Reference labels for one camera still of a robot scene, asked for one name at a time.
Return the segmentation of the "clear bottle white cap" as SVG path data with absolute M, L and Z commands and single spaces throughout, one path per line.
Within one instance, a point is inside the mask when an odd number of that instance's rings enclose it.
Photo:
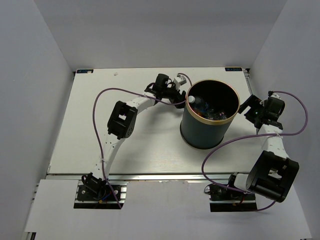
M 195 113 L 205 113 L 209 109 L 209 104 L 200 96 L 189 95 L 187 100 Z

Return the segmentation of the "orange plastic bottle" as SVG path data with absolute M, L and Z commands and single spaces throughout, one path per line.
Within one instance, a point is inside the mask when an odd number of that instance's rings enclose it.
M 200 112 L 200 111 L 196 111 L 195 114 L 196 114 L 197 116 L 201 117 L 201 118 L 203 117 L 203 113 Z

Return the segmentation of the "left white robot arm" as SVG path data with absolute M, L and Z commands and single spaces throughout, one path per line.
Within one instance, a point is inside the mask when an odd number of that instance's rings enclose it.
M 98 93 L 92 109 L 92 123 L 100 150 L 100 159 L 94 172 L 102 173 L 102 177 L 94 177 L 92 172 L 81 177 L 90 196 L 96 200 L 105 196 L 105 185 L 108 184 L 112 163 L 122 143 L 132 135 L 138 114 L 157 103 L 175 106 L 177 109 L 184 108 L 187 93 L 184 90 L 181 91 L 180 88 L 186 83 L 192 84 L 189 76 L 184 73 L 178 73 L 173 79 L 160 73 L 155 82 L 147 85 L 144 93 L 136 93 L 117 87 L 106 88 Z M 135 95 L 136 98 L 127 102 L 116 102 L 107 122 L 106 143 L 102 144 L 96 125 L 96 107 L 100 96 L 107 91 L 121 91 Z

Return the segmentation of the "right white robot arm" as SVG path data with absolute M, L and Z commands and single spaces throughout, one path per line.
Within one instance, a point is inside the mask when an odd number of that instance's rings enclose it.
M 283 126 L 278 119 L 285 109 L 285 102 L 276 93 L 269 92 L 265 100 L 251 95 L 240 105 L 238 112 L 241 114 L 247 107 L 245 118 L 254 124 L 258 135 L 264 135 L 260 138 L 262 152 L 248 174 L 230 176 L 226 195 L 236 200 L 245 191 L 281 203 L 300 168 L 286 153 L 280 136 Z

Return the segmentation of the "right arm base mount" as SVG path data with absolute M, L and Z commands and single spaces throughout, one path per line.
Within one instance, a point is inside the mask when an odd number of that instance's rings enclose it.
M 256 212 L 258 210 L 254 193 L 246 192 L 235 186 L 237 172 L 229 176 L 227 184 L 209 180 L 203 193 L 209 196 L 210 211 L 217 212 Z

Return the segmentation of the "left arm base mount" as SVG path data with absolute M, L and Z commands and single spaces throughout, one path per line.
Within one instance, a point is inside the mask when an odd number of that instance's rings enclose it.
M 113 184 L 110 188 L 105 180 L 82 180 L 77 186 L 73 208 L 120 210 L 125 202 L 125 193 L 125 185 Z

